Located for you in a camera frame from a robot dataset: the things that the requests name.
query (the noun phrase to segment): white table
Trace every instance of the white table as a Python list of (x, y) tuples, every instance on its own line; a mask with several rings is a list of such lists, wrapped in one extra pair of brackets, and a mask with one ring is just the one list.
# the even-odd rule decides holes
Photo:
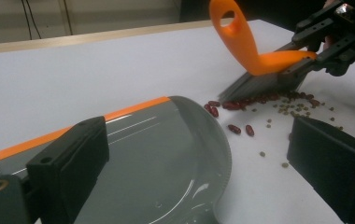
[[(263, 21), (250, 26), (260, 52), (291, 39), (291, 32)], [(181, 95), (203, 105), (243, 73), (208, 21), (3, 44), (0, 149), (160, 96)], [(333, 116), (355, 136), (355, 64), (343, 77), (311, 73), (301, 90), (335, 107), (314, 111), (314, 118)], [(217, 207), (220, 220), (341, 223), (292, 167), (280, 166), (292, 117), (270, 104), (255, 105), (256, 113), (220, 111), (233, 153), (230, 183)], [(265, 128), (267, 119), (273, 120), (271, 129)], [(250, 123), (256, 135), (233, 134), (225, 128), (229, 123)]]

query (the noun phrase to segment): black cable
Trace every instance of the black cable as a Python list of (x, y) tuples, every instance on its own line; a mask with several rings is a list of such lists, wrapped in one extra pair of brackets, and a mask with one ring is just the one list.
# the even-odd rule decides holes
[(28, 25), (29, 36), (30, 36), (30, 39), (32, 39), (32, 31), (30, 29), (28, 14), (26, 13), (26, 7), (25, 7), (25, 4), (23, 3), (23, 0), (21, 0), (21, 2), (22, 2), (22, 6), (23, 6), (23, 11), (25, 12), (25, 18), (26, 18), (26, 24)]
[(41, 35), (40, 35), (40, 33), (38, 32), (38, 29), (37, 29), (37, 26), (36, 26), (36, 22), (35, 22), (35, 18), (33, 18), (32, 9), (30, 8), (30, 5), (29, 5), (28, 0), (26, 0), (26, 4), (27, 4), (27, 5), (28, 5), (28, 7), (29, 7), (30, 16), (32, 17), (32, 22), (33, 22), (33, 25), (35, 26), (35, 30), (37, 31), (38, 38), (40, 38), (40, 39), (41, 39)]

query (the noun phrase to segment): orange plastic handle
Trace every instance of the orange plastic handle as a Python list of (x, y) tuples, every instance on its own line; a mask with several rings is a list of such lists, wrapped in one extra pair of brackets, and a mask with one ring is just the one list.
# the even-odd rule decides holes
[[(259, 54), (248, 22), (234, 0), (212, 0), (209, 5), (213, 26), (227, 49), (254, 76), (281, 72), (303, 58), (315, 59), (317, 54), (303, 50), (275, 51)], [(233, 12), (233, 21), (221, 25), (222, 17)]]

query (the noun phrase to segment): kidney bean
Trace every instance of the kidney bean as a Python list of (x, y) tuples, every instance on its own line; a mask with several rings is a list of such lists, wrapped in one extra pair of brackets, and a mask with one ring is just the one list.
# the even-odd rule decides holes
[(212, 114), (213, 117), (218, 118), (219, 117), (219, 111), (215, 106), (212, 106), (210, 108), (210, 114)]
[(220, 102), (219, 101), (209, 101), (207, 102), (210, 106), (216, 106), (219, 107), (220, 106)]
[(241, 129), (236, 127), (235, 125), (233, 124), (229, 124), (228, 126), (228, 129), (230, 129), (230, 131), (232, 131), (233, 133), (236, 133), (236, 134), (240, 134), (241, 133)]
[(312, 106), (319, 106), (320, 105), (320, 102), (317, 100), (314, 100), (314, 99), (310, 99), (310, 100), (308, 100), (308, 102), (310, 104), (312, 104)]
[(302, 98), (302, 99), (305, 99), (306, 98), (306, 94), (305, 94), (305, 92), (300, 92), (300, 98)]
[(234, 102), (224, 102), (221, 106), (224, 109), (227, 109), (227, 110), (239, 110), (239, 109), (241, 109), (241, 105), (240, 104), (236, 104)]
[(210, 108), (210, 105), (209, 105), (209, 104), (204, 105), (204, 109), (205, 109), (207, 112), (212, 113), (212, 111), (211, 111), (211, 108)]
[(247, 134), (248, 134), (249, 136), (254, 136), (253, 128), (252, 128), (250, 125), (247, 125), (247, 126), (245, 127), (245, 130), (247, 131)]
[(307, 100), (312, 100), (312, 99), (314, 99), (314, 95), (313, 94), (308, 94), (305, 98)]

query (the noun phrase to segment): green lentil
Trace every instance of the green lentil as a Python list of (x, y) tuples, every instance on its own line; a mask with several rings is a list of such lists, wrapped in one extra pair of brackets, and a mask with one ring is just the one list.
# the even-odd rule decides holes
[(287, 162), (283, 162), (281, 165), (282, 165), (283, 168), (288, 168), (289, 167), (289, 164)]

